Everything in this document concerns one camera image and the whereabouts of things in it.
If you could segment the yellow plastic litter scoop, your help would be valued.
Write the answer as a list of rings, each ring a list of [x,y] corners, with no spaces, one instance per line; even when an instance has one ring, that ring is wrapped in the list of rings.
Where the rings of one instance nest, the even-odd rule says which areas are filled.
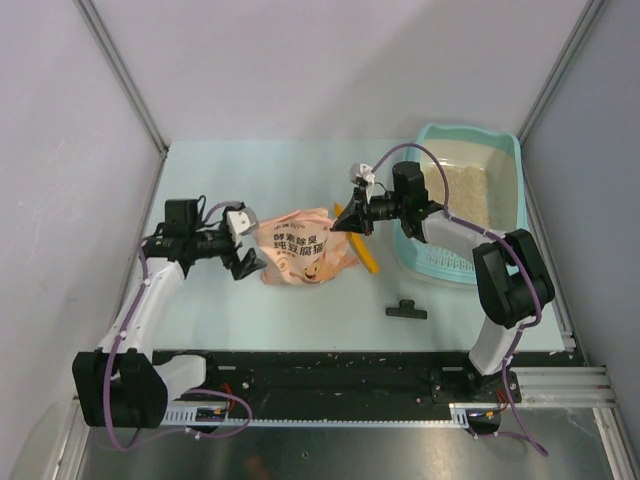
[[[373,254],[362,236],[356,233],[331,233],[329,235],[329,257],[340,270],[363,265],[371,275],[380,270]]]

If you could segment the pink cat litter bag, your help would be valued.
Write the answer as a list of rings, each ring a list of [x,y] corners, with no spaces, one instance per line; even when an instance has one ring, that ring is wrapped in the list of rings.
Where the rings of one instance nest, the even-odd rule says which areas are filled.
[[[253,232],[266,257],[261,280],[266,285],[316,285],[359,264],[343,232],[334,232],[325,208],[296,210],[263,220]]]

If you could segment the black bag clip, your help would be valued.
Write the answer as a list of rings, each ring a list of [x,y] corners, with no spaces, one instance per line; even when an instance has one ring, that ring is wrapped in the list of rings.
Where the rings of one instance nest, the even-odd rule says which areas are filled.
[[[426,320],[428,312],[424,309],[418,309],[415,301],[411,299],[401,299],[397,305],[387,306],[385,314],[388,317]]]

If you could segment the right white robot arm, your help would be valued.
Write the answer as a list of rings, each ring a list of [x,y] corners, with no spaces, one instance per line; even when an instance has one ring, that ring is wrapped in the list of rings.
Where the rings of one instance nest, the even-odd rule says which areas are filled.
[[[509,364],[522,332],[540,323],[545,305],[555,298],[555,287],[528,230],[496,231],[453,215],[445,170],[437,170],[444,184],[443,203],[429,198],[417,162],[395,164],[393,189],[382,195],[373,194],[375,169],[354,164],[351,200],[332,229],[370,235],[375,223],[397,220],[407,238],[448,250],[474,265],[485,320],[468,353],[473,369],[461,376],[461,388],[469,399],[484,401],[496,391],[495,374]]]

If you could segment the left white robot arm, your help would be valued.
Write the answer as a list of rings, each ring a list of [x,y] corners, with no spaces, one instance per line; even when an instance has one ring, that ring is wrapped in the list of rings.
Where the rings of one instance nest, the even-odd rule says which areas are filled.
[[[76,354],[72,374],[88,426],[156,428],[169,403],[188,391],[202,400],[219,392],[220,374],[199,355],[153,362],[153,341],[169,301],[196,262],[218,258],[236,280],[266,266],[253,249],[238,253],[243,237],[259,225],[254,211],[242,202],[222,202],[222,217],[212,224],[204,202],[166,201],[163,221],[141,241],[137,288],[98,346]]]

